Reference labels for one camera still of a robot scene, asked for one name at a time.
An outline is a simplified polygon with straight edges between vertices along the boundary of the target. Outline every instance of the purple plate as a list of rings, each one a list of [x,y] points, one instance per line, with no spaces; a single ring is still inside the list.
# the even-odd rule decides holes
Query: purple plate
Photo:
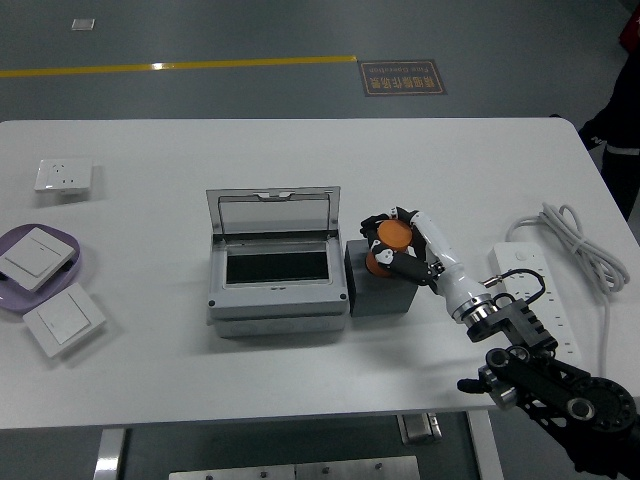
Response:
[[[22,237],[36,227],[56,237],[61,242],[70,245],[76,253],[74,253],[73,257],[69,260],[72,262],[70,269],[64,270],[61,268],[35,292],[30,292],[21,287],[10,278],[0,280],[0,307],[11,310],[12,312],[26,313],[29,310],[33,310],[45,300],[61,292],[80,269],[80,244],[78,244],[78,241],[68,233],[38,223],[30,223],[16,227],[0,237],[0,255],[3,255],[18,243]]]

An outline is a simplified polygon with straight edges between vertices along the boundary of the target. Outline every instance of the white power strip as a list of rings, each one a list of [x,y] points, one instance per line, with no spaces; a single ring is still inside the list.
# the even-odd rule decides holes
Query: white power strip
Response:
[[[506,273],[517,268],[527,268],[544,277],[546,292],[541,298],[534,301],[530,308],[558,341],[556,358],[562,362],[579,366],[582,362],[582,356],[540,247],[531,242],[497,243],[489,254],[489,262],[495,274]],[[502,287],[498,286],[498,288],[510,293],[516,300],[518,298],[527,300],[540,290],[538,280],[528,274],[506,277],[501,285]]]

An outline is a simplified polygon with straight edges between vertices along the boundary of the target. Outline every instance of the clear plastic cover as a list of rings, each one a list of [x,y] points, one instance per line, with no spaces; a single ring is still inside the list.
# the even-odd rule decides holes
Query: clear plastic cover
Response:
[[[331,229],[332,198],[338,187],[209,190],[209,209],[214,234],[326,232]]]

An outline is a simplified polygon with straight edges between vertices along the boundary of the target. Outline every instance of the orange component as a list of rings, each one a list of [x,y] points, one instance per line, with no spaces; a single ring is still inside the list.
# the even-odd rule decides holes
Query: orange component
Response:
[[[385,220],[378,227],[380,241],[396,252],[404,252],[412,237],[411,227],[400,220]]]
[[[390,277],[391,272],[385,270],[376,261],[376,257],[373,256],[373,252],[367,253],[367,258],[365,259],[365,265],[367,266],[367,270],[370,273],[374,274],[376,277]]]

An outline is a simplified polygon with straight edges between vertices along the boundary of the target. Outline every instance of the robotic arm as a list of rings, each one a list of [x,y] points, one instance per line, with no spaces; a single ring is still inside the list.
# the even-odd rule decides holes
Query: robotic arm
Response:
[[[389,221],[395,223],[381,228]],[[474,281],[423,212],[396,207],[361,225],[360,231],[369,242],[367,266],[372,273],[390,272],[418,285],[429,285],[446,299],[447,312],[467,327],[472,342],[500,331],[511,342],[506,350],[489,351],[486,365],[478,370],[479,378],[460,380],[458,389],[489,393],[502,409],[522,408],[565,448],[577,471],[610,478],[622,473],[632,480],[640,479],[640,416],[634,400],[617,383],[592,377],[554,358],[557,341],[529,308],[544,293],[540,275],[526,269],[512,270],[483,283]],[[409,229],[406,247],[389,234],[391,227]],[[516,273],[536,276],[540,292],[528,300],[491,295],[489,288]],[[504,298],[509,303],[498,306]]]

